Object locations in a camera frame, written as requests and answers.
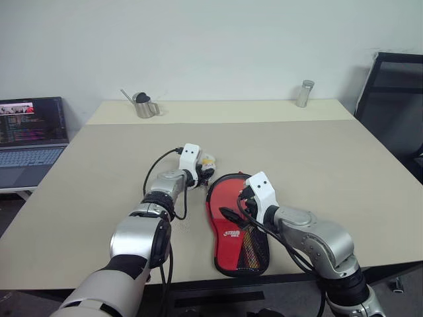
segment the laptop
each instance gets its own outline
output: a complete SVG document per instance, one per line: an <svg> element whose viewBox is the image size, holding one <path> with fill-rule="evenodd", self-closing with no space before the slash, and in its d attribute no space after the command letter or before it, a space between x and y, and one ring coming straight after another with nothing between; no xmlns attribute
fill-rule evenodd
<svg viewBox="0 0 423 317"><path fill-rule="evenodd" d="M37 186L68 144L61 97L0 100L0 188Z"/></svg>

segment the robotic arm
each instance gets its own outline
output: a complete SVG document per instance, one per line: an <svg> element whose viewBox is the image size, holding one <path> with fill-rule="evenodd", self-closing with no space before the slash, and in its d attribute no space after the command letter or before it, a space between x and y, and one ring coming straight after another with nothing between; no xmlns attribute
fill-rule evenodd
<svg viewBox="0 0 423 317"><path fill-rule="evenodd" d="M134 317L150 271L166 262L180 193L207 182L214 158L198 145L180 149L179 168L158 175L141 203L117 226L109 263L89 275L52 317Z"/></svg>
<svg viewBox="0 0 423 317"><path fill-rule="evenodd" d="M386 317L374 290L365 283L352 238L340 225L320 220L310 211L279 206L263 172L246 180L240 199L246 199L246 216L308 255L335 316Z"/></svg>

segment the gray carpet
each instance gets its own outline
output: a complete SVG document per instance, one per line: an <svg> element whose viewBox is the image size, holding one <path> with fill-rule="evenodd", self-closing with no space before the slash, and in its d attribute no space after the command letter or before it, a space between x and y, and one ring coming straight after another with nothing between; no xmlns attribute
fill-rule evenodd
<svg viewBox="0 0 423 317"><path fill-rule="evenodd" d="M0 195L0 235L6 230L19 209L23 200L8 200ZM375 292L388 317L423 317L423 270L418 269L402 276L405 293L395 294L386 283L374 287ZM204 317L245 317L245 312L258 312L261 308L269 308L285 314L286 317L315 316L319 309L319 292L312 282L275 283L254 287L238 287L220 289L214 295L233 293L263 292L264 299L233 304L210 304L203 307L173 308L178 299L210 296L210 291L185 291L171 293L169 317L178 316L186 310L196 310ZM24 294L21 292L0 291L0 317L45 317L59 307L60 303ZM149 306L143 302L139 316L155 316L157 306ZM325 317L333 316L326 307Z"/></svg>

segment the laptop screen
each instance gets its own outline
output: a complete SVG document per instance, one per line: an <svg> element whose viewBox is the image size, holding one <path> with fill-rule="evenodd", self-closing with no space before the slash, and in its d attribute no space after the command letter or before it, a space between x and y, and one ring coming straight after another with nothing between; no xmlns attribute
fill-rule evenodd
<svg viewBox="0 0 423 317"><path fill-rule="evenodd" d="M0 100L0 147L68 143L60 97Z"/></svg>

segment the black chair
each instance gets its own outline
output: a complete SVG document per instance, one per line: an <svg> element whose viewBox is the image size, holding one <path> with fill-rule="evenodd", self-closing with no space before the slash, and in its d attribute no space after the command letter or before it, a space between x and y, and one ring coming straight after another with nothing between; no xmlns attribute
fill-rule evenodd
<svg viewBox="0 0 423 317"><path fill-rule="evenodd" d="M423 55L378 53L355 117L423 184Z"/></svg>

